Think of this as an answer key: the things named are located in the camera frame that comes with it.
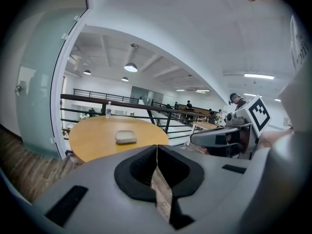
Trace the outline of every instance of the handrail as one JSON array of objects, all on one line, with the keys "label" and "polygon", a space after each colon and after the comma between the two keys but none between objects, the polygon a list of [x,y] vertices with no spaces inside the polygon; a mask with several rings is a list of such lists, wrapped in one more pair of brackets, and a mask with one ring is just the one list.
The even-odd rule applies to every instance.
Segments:
[{"label": "handrail", "polygon": [[112,94],[107,94],[107,93],[101,93],[101,92],[96,92],[96,91],[89,91],[89,90],[83,90],[83,89],[77,89],[77,88],[74,88],[74,94],[75,94],[75,91],[84,91],[84,92],[88,92],[89,94],[90,93],[96,93],[96,94],[101,94],[101,95],[108,95],[108,96],[114,96],[114,97],[122,97],[122,98],[127,98],[127,99],[131,99],[131,100],[137,100],[136,98],[132,98],[132,97],[127,97],[127,96],[118,96],[118,95],[112,95]]},{"label": "handrail", "polygon": [[[105,105],[108,104],[108,102],[110,101],[108,99],[99,99],[99,98],[76,96],[76,95],[69,95],[69,94],[61,94],[60,98],[61,99],[84,101],[84,102],[91,102],[91,103],[98,103],[98,104],[105,104]],[[146,110],[154,110],[157,112],[177,113],[177,110],[174,110],[174,109],[146,106],[146,105],[140,105],[140,104],[134,104],[134,103],[123,103],[123,102],[118,102],[118,101],[111,101],[111,104],[113,106],[120,106],[120,107],[131,107],[131,108],[139,108],[139,109],[146,109]],[[206,116],[206,117],[209,117],[209,115],[191,113],[191,112],[186,112],[186,111],[178,111],[178,112],[181,114],[189,115],[189,116],[199,116],[199,117]]]}]

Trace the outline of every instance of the black shirt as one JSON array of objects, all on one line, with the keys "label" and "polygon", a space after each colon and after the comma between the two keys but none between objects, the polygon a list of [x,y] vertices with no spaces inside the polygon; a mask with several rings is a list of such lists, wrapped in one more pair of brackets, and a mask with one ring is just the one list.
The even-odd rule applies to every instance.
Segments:
[{"label": "black shirt", "polygon": [[240,99],[240,100],[238,101],[238,104],[237,104],[237,107],[236,107],[235,111],[236,111],[237,109],[241,108],[245,103],[247,103],[247,102],[246,102],[243,98]]}]

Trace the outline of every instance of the frosted glass door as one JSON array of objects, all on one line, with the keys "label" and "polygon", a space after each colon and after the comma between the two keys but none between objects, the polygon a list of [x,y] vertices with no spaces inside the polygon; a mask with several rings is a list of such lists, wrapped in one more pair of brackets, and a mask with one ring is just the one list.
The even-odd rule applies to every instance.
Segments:
[{"label": "frosted glass door", "polygon": [[65,8],[44,13],[29,39],[20,63],[16,96],[17,117],[28,151],[60,157],[53,140],[50,116],[52,76],[64,37],[85,8]]}]

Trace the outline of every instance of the baseboard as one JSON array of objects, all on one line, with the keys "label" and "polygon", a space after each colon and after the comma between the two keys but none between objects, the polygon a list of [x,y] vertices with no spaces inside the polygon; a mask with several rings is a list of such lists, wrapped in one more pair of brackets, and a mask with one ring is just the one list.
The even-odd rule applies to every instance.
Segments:
[{"label": "baseboard", "polygon": [[2,126],[0,124],[0,128],[2,128],[4,131],[6,131],[7,133],[9,133],[10,135],[14,136],[15,138],[17,138],[18,140],[20,140],[21,142],[23,142],[21,136],[18,136],[17,134],[11,132],[9,129],[7,129],[6,127]]}]

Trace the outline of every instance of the desk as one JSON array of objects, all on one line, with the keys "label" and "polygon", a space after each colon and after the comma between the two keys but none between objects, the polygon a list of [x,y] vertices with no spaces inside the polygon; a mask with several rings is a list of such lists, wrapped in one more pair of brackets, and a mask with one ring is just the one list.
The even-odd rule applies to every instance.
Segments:
[{"label": "desk", "polygon": [[211,129],[215,129],[216,125],[211,124],[209,122],[203,122],[203,121],[193,122],[193,128],[192,128],[192,131],[191,131],[191,134],[190,134],[190,139],[186,143],[187,146],[189,146],[190,143],[191,143],[191,135],[194,133],[195,127],[200,127],[202,129],[205,129],[205,130],[211,130]]},{"label": "desk", "polygon": [[[116,132],[131,130],[137,143],[116,144]],[[74,154],[84,162],[148,145],[168,145],[166,133],[156,125],[125,116],[91,117],[77,123],[69,133]]]}]

